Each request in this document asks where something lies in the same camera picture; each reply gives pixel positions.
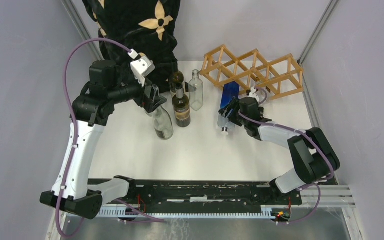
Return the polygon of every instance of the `wooden rack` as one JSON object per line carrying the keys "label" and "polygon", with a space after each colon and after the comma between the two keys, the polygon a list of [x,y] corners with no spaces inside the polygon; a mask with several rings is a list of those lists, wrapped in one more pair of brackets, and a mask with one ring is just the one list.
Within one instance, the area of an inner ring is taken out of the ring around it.
{"label": "wooden rack", "polygon": [[[214,55],[219,53],[217,61],[214,60]],[[230,61],[222,63],[223,55],[226,54]],[[235,81],[240,86],[239,95],[245,94],[252,86],[251,79],[255,82],[253,86],[267,88],[274,95],[270,97],[271,100],[283,98],[292,94],[300,93],[303,91],[303,72],[304,69],[295,61],[292,54],[285,55],[276,60],[268,62],[258,51],[254,49],[239,57],[236,57],[224,44],[216,49],[208,52],[204,56],[204,63],[199,72],[202,76],[207,78],[214,84],[215,87],[223,89],[225,84]],[[247,68],[242,61],[247,58],[252,58],[252,67]],[[287,72],[279,74],[274,68],[275,65],[287,61]],[[233,72],[228,69],[229,66],[234,64]],[[243,72],[237,74],[238,67]],[[217,78],[214,79],[210,73],[218,70]],[[220,81],[221,75],[226,76],[227,79]],[[296,89],[289,91],[282,91],[282,82],[291,81]]]}

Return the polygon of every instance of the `glass bottle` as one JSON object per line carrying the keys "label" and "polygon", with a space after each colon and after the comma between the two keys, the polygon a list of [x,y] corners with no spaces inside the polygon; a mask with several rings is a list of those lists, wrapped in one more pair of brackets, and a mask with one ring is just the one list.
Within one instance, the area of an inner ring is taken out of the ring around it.
{"label": "glass bottle", "polygon": [[189,126],[189,124],[191,124],[189,98],[183,92],[183,85],[181,83],[176,83],[176,95],[173,97],[173,108],[177,125],[181,128]]}
{"label": "glass bottle", "polygon": [[152,121],[156,135],[160,139],[167,140],[173,136],[173,133],[175,131],[173,129],[172,118],[170,117],[169,113],[163,108],[163,106],[159,106],[152,113]]}
{"label": "glass bottle", "polygon": [[171,62],[171,69],[172,69],[172,74],[168,78],[168,83],[170,85],[171,97],[173,98],[176,95],[176,84],[183,85],[183,82],[185,81],[185,76],[181,71],[179,71],[177,60],[173,60]]}
{"label": "glass bottle", "polygon": [[192,80],[189,81],[190,107],[198,111],[204,104],[204,83],[200,79],[200,71],[192,71]]}

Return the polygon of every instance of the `black blanket with flower pattern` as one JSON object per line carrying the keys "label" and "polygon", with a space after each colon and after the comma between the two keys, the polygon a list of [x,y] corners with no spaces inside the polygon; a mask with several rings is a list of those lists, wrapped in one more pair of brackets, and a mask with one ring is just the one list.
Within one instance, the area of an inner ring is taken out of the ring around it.
{"label": "black blanket with flower pattern", "polygon": [[[155,70],[148,79],[160,92],[169,91],[167,79],[172,74],[172,62],[177,62],[173,50],[180,0],[83,0],[89,16],[99,27],[99,36],[115,40],[135,49],[154,62]],[[114,60],[122,68],[125,82],[134,81],[127,53],[107,42],[100,43],[105,59]]]}

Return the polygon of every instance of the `gray wall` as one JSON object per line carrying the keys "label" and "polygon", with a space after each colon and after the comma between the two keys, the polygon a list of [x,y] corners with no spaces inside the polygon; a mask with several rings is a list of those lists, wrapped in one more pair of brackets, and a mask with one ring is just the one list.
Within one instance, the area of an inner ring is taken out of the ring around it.
{"label": "gray wall", "polygon": [[305,80],[367,239],[384,239],[384,1],[340,1]]}
{"label": "gray wall", "polygon": [[[71,0],[92,37],[98,27],[82,0]],[[181,61],[203,60],[221,44],[237,56],[258,48],[266,59],[298,59],[329,0],[182,0],[174,36]]]}
{"label": "gray wall", "polygon": [[[62,89],[68,52],[81,41],[59,0],[0,0],[0,240],[40,240],[70,131]],[[92,62],[80,51],[69,70],[74,97]]]}

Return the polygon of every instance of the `white table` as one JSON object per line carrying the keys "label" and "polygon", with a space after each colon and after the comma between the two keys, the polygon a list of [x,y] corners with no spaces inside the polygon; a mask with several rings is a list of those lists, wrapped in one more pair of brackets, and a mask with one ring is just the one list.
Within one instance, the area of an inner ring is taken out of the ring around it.
{"label": "white table", "polygon": [[[180,61],[178,67],[189,82],[192,70],[200,70],[202,64]],[[152,118],[133,101],[116,105],[96,148],[89,178],[121,175],[148,180],[271,181],[293,167],[289,150],[255,140],[243,127],[236,126],[228,136],[222,135],[217,126],[222,91],[200,78],[204,104],[199,111],[191,109],[191,124],[186,128],[176,125],[170,93],[163,94],[168,98],[163,107],[174,127],[169,140],[157,137]],[[282,89],[288,87],[282,83]],[[263,106],[265,117],[279,124],[311,128],[302,93]]]}

